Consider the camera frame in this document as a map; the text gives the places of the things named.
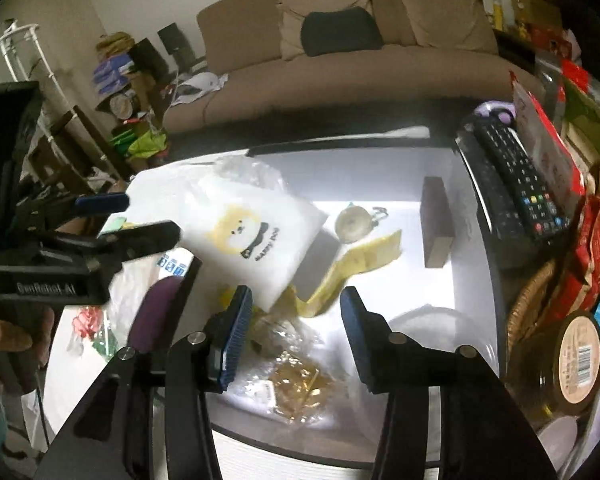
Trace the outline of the person left hand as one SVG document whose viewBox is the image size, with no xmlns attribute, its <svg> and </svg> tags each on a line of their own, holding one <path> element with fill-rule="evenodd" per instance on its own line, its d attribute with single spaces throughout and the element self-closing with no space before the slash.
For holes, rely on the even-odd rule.
<svg viewBox="0 0 600 480">
<path fill-rule="evenodd" d="M 38 372 L 50 356 L 55 315 L 42 307 L 33 330 L 0 320 L 0 402 L 4 393 L 25 396 L 38 388 Z"/>
</svg>

